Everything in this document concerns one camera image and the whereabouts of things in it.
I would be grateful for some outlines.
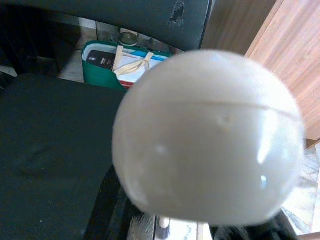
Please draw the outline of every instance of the white ball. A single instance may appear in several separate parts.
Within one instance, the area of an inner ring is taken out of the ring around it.
[[[127,93],[113,163],[142,211],[213,225],[273,217],[295,185],[304,128],[287,88],[242,56],[192,51]]]

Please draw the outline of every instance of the wooden panel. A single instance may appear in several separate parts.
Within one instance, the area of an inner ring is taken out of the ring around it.
[[[245,55],[276,0],[216,0],[202,43]]]
[[[320,139],[320,0],[278,0],[246,56],[282,79]]]

